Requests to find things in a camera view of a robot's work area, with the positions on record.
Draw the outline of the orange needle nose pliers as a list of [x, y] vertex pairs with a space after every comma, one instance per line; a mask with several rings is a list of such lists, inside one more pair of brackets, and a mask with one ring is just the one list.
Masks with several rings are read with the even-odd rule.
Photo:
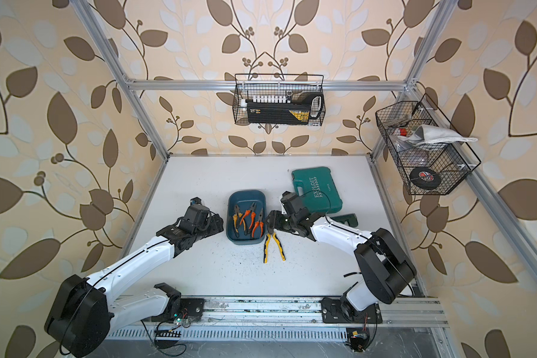
[[252, 222], [255, 220], [256, 216], [256, 206], [256, 202], [253, 201], [249, 209], [246, 210], [241, 218], [240, 225], [243, 226], [245, 233], [248, 233], [250, 229], [252, 229]]

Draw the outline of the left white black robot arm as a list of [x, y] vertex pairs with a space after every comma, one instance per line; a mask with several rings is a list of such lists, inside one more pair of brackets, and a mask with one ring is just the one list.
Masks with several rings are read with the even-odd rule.
[[121, 296], [157, 267], [223, 230], [222, 217], [193, 198], [184, 216], [156, 232], [140, 249], [87, 277], [68, 277], [58, 289], [45, 331], [62, 355], [85, 357], [109, 334], [134, 322], [151, 317], [186, 319], [181, 293], [166, 283], [139, 295]]

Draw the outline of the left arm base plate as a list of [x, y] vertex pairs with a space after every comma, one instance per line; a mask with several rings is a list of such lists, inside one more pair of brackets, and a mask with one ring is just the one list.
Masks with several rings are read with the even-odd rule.
[[199, 322], [204, 313], [204, 298], [178, 298], [168, 303], [165, 311], [157, 316], [143, 319], [144, 322], [167, 322], [178, 325], [181, 320], [183, 325], [188, 322]]

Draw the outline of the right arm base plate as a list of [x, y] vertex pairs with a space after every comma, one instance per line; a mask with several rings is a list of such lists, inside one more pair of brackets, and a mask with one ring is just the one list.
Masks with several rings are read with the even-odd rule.
[[357, 310], [347, 299], [322, 298], [322, 321], [325, 324], [381, 324], [383, 322], [380, 306], [373, 304], [365, 310]]

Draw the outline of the dark teal storage tray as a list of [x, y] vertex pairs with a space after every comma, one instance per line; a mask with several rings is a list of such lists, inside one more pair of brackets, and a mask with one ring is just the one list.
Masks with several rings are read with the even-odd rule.
[[266, 237], [266, 197], [252, 189], [234, 192], [228, 201], [226, 234], [235, 245], [256, 245]]

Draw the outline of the yellow combination pliers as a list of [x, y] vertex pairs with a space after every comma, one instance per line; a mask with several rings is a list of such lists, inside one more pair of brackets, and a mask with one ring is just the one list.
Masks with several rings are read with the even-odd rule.
[[241, 222], [242, 217], [243, 217], [243, 213], [240, 211], [240, 206], [238, 204], [235, 204], [233, 222], [234, 222], [234, 233], [235, 233], [236, 238], [240, 238], [240, 222]]

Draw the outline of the orange combination pliers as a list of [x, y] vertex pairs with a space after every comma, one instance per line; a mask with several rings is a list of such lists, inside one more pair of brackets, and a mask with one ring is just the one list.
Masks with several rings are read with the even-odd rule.
[[252, 229], [251, 229], [252, 239], [263, 238], [263, 235], [265, 233], [263, 216], [264, 216], [264, 209], [262, 209], [260, 213], [255, 216], [255, 220], [252, 222]]

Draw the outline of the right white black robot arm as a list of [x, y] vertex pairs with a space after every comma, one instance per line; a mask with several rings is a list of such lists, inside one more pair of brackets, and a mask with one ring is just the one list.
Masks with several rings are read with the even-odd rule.
[[388, 230], [361, 231], [325, 213], [312, 213], [303, 198], [293, 192], [285, 192], [280, 202], [283, 209], [267, 216], [269, 234], [295, 234], [328, 244], [356, 259], [362, 280], [342, 294], [346, 316], [362, 313], [378, 302], [392, 304], [402, 295], [413, 294], [411, 283], [416, 278], [416, 267]]

